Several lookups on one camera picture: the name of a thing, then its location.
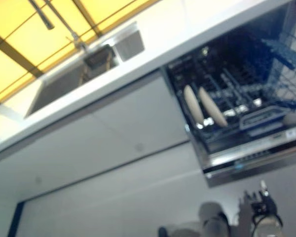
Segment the faucet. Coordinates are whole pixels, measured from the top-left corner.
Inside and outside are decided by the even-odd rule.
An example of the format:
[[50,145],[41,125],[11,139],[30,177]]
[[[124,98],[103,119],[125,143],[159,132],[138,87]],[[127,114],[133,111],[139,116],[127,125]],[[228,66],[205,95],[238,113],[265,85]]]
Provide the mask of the faucet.
[[[31,5],[34,7],[34,9],[37,11],[39,16],[41,17],[42,21],[46,25],[46,27],[51,30],[54,28],[54,25],[51,23],[51,21],[46,17],[46,15],[43,13],[43,11],[40,9],[40,7],[37,5],[35,0],[29,0]],[[57,11],[57,9],[51,4],[49,0],[44,0],[46,5],[50,7],[50,9],[55,13],[55,15],[59,18],[59,20],[65,25],[65,27],[69,30],[74,40],[70,40],[74,43],[74,46],[78,50],[87,51],[87,45],[85,42],[83,42],[78,34],[68,25],[68,23],[65,21],[65,19],[60,15],[60,13]]]

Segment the wire basket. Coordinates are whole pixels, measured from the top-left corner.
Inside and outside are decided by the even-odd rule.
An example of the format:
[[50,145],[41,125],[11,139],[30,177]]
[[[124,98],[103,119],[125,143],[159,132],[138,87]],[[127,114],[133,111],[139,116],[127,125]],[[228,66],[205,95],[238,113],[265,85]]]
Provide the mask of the wire basket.
[[[168,71],[194,134],[206,143],[243,135],[241,121],[269,106],[281,114],[296,110],[296,37],[285,32],[262,39],[234,31],[172,62]],[[208,92],[227,127],[219,127],[200,100],[204,124],[193,121],[182,93],[187,84],[196,95],[200,87]]]

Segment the open dishwasher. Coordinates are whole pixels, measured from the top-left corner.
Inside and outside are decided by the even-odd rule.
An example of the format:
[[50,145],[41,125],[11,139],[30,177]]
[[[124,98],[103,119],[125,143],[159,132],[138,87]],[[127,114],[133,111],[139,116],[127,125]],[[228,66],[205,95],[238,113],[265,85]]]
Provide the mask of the open dishwasher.
[[165,66],[208,178],[296,152],[296,1]]

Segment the kitchen sink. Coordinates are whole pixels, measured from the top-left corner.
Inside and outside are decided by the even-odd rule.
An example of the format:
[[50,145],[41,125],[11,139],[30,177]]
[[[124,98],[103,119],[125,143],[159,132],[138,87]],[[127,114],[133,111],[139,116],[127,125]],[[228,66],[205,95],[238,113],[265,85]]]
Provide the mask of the kitchen sink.
[[74,63],[43,79],[42,87],[27,116],[66,95],[79,86],[118,66],[144,50],[136,23],[94,48],[89,48]]

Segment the white plate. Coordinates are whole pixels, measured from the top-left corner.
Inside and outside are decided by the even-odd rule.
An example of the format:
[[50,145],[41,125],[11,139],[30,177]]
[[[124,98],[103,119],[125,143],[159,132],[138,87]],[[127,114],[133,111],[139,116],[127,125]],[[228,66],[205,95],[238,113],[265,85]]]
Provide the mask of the white plate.
[[192,88],[189,85],[185,86],[183,94],[193,119],[195,122],[203,124],[204,116]]
[[206,111],[208,114],[212,117],[212,119],[220,126],[220,127],[227,127],[228,123],[226,119],[224,118],[223,114],[215,104],[215,102],[212,100],[212,98],[209,96],[207,91],[201,87],[198,91],[199,98],[202,101],[202,104],[204,105]]

